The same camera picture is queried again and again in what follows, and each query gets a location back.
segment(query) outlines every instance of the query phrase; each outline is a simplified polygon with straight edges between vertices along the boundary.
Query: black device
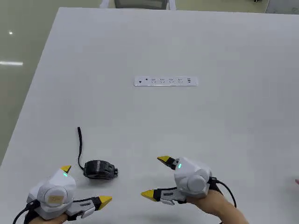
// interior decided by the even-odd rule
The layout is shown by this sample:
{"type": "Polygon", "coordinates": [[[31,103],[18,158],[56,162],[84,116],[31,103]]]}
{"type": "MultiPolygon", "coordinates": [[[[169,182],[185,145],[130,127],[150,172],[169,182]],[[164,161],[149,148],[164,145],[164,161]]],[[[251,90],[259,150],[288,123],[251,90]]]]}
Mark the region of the black device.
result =
{"type": "Polygon", "coordinates": [[[82,154],[82,133],[81,128],[78,127],[79,135],[79,156],[78,165],[83,170],[83,175],[90,179],[110,180],[118,176],[118,169],[111,163],[103,160],[91,160],[85,163],[84,167],[80,165],[80,157],[82,154]]]}

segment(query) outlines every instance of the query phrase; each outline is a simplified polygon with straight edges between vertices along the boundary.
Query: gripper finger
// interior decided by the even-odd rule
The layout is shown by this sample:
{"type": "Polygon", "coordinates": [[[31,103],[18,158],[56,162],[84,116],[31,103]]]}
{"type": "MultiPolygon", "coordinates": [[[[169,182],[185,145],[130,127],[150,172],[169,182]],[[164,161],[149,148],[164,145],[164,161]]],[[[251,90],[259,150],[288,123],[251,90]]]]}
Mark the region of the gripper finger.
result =
{"type": "Polygon", "coordinates": [[[164,165],[170,167],[171,169],[175,170],[178,160],[171,158],[170,156],[159,156],[157,157],[159,161],[161,161],[164,165]]]}

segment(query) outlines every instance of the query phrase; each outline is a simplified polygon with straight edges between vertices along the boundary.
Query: orange label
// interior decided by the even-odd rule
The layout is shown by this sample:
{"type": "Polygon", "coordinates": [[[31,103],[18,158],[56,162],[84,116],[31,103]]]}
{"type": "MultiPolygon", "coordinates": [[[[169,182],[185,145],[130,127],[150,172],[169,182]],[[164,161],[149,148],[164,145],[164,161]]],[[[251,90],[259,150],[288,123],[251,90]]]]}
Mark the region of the orange label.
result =
{"type": "Polygon", "coordinates": [[[63,196],[50,195],[48,197],[48,203],[51,203],[51,204],[62,204],[63,200],[64,200],[63,196]]]}

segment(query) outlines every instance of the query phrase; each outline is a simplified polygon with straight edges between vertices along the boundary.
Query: white plastic casing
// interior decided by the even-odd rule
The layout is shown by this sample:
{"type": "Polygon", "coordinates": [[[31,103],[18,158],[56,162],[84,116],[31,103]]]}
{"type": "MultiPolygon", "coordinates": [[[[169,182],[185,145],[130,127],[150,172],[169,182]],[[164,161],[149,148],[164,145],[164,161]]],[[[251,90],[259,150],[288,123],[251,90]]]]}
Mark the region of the white plastic casing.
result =
{"type": "Polygon", "coordinates": [[[209,189],[211,169],[204,163],[194,163],[185,157],[180,157],[174,172],[177,188],[187,196],[202,197],[209,189]]]}

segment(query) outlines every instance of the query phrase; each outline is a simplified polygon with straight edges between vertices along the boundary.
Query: power strip switch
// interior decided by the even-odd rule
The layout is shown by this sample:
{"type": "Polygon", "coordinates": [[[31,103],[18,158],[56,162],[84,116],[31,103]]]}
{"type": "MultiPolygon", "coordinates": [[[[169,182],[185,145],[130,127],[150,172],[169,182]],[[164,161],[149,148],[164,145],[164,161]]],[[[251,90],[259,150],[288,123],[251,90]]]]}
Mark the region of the power strip switch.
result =
{"type": "Polygon", "coordinates": [[[198,86],[197,77],[135,77],[134,86],[198,86]]]}

